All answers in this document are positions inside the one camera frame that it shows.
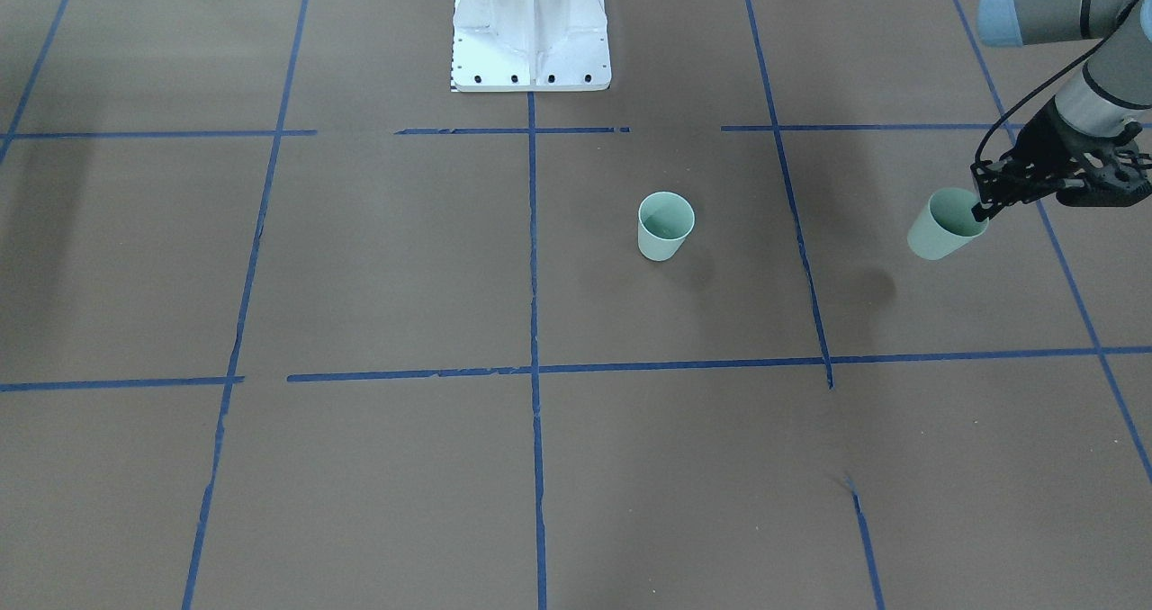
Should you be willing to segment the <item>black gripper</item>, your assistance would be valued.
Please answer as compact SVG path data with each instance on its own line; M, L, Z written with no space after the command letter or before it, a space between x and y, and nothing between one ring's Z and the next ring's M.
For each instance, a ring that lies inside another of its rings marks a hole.
M1083 134L1058 112L1054 99L1033 115L1020 138L995 165L971 165L976 223L987 223L1020 201L1017 197L1058 195L1076 152L1119 147L1126 143L1126 121L1106 123L1102 136Z

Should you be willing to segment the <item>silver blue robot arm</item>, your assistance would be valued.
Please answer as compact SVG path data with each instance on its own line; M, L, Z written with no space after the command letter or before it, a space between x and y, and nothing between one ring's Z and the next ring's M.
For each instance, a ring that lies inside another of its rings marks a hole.
M975 220L1055 195L1066 207L1131 207L1149 197L1149 0L980 0L976 31L987 47L1089 40L1058 71L1061 89L1021 128L1011 148L976 151Z

